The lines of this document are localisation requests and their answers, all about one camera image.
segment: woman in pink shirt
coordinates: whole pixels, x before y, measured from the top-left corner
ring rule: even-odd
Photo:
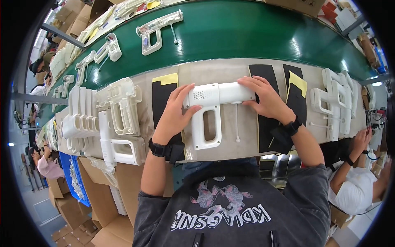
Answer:
[[[36,150],[32,150],[31,157],[41,175],[48,179],[58,179],[60,177],[64,177],[63,169],[60,168],[57,161],[53,161],[49,158],[51,151],[47,143],[44,143],[44,154],[42,156]]]

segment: black watch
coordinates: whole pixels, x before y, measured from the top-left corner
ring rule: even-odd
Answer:
[[[302,123],[299,122],[299,119],[296,116],[296,119],[294,122],[290,122],[289,124],[284,126],[284,130],[285,130],[285,132],[287,132],[287,134],[289,134],[289,136],[293,136],[294,134],[297,133],[297,130],[299,129],[299,127],[301,125],[302,125]]]
[[[149,140],[148,147],[151,149],[153,155],[157,157],[165,157],[168,146],[163,146],[152,142],[152,138]]]

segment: gray t-shirt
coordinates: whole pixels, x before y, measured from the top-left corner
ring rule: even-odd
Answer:
[[[324,246],[330,224],[322,164],[293,172],[283,193],[259,178],[257,166],[221,164],[186,177],[171,198],[140,192],[138,199],[136,247],[192,247],[198,233],[203,247]]]

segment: graphic print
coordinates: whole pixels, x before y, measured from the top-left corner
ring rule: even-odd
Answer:
[[[222,177],[213,177],[214,180],[218,181],[218,182],[222,182],[225,180],[225,176]]]
[[[197,197],[197,199],[191,196],[191,202],[199,204],[199,206],[202,208],[210,207],[214,202],[214,196],[218,195],[218,193],[220,192],[218,186],[214,185],[213,192],[211,193],[211,191],[207,189],[207,184],[207,180],[199,184],[199,186],[197,187],[197,191],[199,192],[199,196]]]
[[[213,219],[213,217],[222,211],[227,217],[235,216],[239,213],[241,209],[245,206],[243,203],[243,197],[252,198],[252,195],[248,192],[240,192],[239,189],[234,185],[228,185],[222,189],[220,189],[221,196],[226,196],[229,201],[229,205],[226,207],[231,210],[227,210],[223,208],[221,205],[214,205],[206,213],[202,213],[201,215],[208,214],[211,210],[213,211],[212,214],[209,215],[209,219]]]
[[[235,185],[228,185],[221,189],[214,185],[212,192],[207,186],[208,181],[201,182],[197,188],[199,196],[197,199],[191,197],[191,202],[199,204],[202,208],[209,207],[209,209],[200,215],[190,215],[181,210],[177,211],[171,225],[171,231],[191,228],[200,230],[205,227],[216,228],[222,220],[229,226],[235,224],[238,227],[243,226],[245,223],[263,223],[271,220],[271,217],[261,204],[258,204],[256,207],[246,208],[242,211],[245,206],[243,199],[252,198],[252,195],[248,192],[240,192],[239,188]],[[229,201],[229,205],[227,205],[226,208],[222,207],[220,204],[212,206],[218,195],[226,197]]]

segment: green conveyor belt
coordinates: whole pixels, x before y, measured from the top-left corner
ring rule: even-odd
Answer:
[[[161,29],[163,46],[148,55],[141,54],[141,38],[136,27],[181,9],[184,21],[173,25],[178,45],[173,43],[170,26]],[[352,78],[371,76],[366,58],[338,33],[300,13],[281,7],[250,1],[190,1],[171,5],[137,16],[117,29],[122,51],[117,62],[108,60],[98,72],[99,64],[88,66],[87,82],[82,86],[100,89],[123,77],[174,64],[215,58],[269,58],[348,70]],[[104,44],[99,38],[74,61],[64,75],[76,75],[75,65],[92,50]],[[62,76],[55,87],[62,83]],[[64,109],[58,106],[56,112]],[[43,106],[41,124],[54,116],[51,105]]]

